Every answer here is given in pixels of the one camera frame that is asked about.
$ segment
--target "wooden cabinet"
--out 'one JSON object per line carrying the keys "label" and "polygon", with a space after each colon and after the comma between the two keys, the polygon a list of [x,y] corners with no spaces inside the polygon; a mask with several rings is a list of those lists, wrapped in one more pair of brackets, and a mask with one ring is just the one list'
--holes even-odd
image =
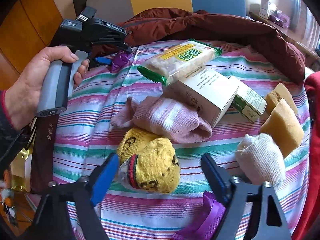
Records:
{"label": "wooden cabinet", "polygon": [[22,6],[47,46],[62,22],[62,16],[53,0],[21,0]]}
{"label": "wooden cabinet", "polygon": [[0,90],[5,90],[18,79],[18,71],[11,65],[6,56],[0,50]]}
{"label": "wooden cabinet", "polygon": [[0,48],[4,55],[22,72],[28,62],[45,47],[18,0],[0,26]]}
{"label": "wooden cabinet", "polygon": [[53,0],[18,0],[0,26],[0,90],[9,88],[28,62],[49,45],[62,22]]}

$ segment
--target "brown leather strap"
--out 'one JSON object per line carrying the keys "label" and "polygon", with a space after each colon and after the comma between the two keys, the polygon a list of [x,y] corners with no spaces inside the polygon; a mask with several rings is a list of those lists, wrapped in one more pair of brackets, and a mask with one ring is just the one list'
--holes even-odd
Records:
{"label": "brown leather strap", "polygon": [[31,192],[40,193],[52,180],[53,146],[59,115],[37,119],[31,162]]}

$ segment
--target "yellow sock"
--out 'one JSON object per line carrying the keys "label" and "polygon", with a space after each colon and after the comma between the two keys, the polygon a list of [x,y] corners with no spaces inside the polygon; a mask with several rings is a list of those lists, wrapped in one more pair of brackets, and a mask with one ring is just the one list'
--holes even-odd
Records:
{"label": "yellow sock", "polygon": [[180,167],[170,140],[155,139],[138,153],[133,174],[141,189],[164,194],[174,191],[179,185]]}
{"label": "yellow sock", "polygon": [[147,132],[139,128],[132,128],[124,135],[117,154],[120,158],[120,165],[129,159],[132,155],[143,150],[152,140],[161,136]]}
{"label": "yellow sock", "polygon": [[120,164],[126,162],[125,181],[130,187],[168,194],[179,185],[179,162],[168,138],[132,128],[125,134],[117,153]]}

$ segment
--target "sponge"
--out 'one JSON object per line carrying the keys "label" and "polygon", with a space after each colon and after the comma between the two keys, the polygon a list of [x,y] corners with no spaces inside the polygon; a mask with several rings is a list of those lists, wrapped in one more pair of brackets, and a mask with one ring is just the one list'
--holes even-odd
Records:
{"label": "sponge", "polygon": [[275,109],[276,105],[280,102],[282,98],[285,99],[285,101],[294,111],[294,114],[297,115],[297,106],[295,105],[289,90],[287,90],[287,88],[282,83],[279,83],[276,86],[276,88],[273,89],[270,93],[268,93],[265,97],[265,100],[267,101],[267,114],[271,114],[272,110]]}
{"label": "sponge", "polygon": [[284,99],[281,99],[271,112],[269,118],[261,126],[259,133],[269,134],[278,145],[284,158],[300,145],[304,137],[304,132],[294,111]]}

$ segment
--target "striped bedsheet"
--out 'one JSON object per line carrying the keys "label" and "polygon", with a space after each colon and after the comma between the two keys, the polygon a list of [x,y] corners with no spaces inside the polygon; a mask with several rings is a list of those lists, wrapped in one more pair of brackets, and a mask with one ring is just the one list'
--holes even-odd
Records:
{"label": "striped bedsheet", "polygon": [[[60,115],[55,147],[53,174],[59,183],[73,182],[88,175],[114,152],[126,130],[116,130],[110,119],[121,109],[128,96],[142,101],[147,95],[159,96],[161,85],[143,78],[137,66],[144,60],[184,41],[163,41],[134,48],[130,60],[118,73],[105,66],[92,69],[80,87],[73,92],[66,112]],[[310,119],[304,86],[297,86],[273,67],[250,46],[221,41],[210,42],[223,50],[222,56],[207,65],[225,76],[234,75],[265,96],[281,81],[293,95],[298,120],[305,132],[302,144],[285,159],[286,181],[277,196],[290,231],[300,218],[308,190]],[[230,108],[212,137],[202,143],[173,142],[181,166],[178,188],[170,195],[136,193],[124,188],[117,178],[103,202],[96,207],[110,239],[171,239],[171,235],[188,225],[203,205],[202,194],[210,187],[202,173],[200,158],[210,153],[216,163],[232,175],[243,175],[234,150],[248,133],[257,135],[267,119],[263,114],[255,123],[248,122]],[[84,239],[77,221],[74,203],[69,203],[70,218],[78,239]],[[250,204],[236,234],[242,239],[250,215]]]}

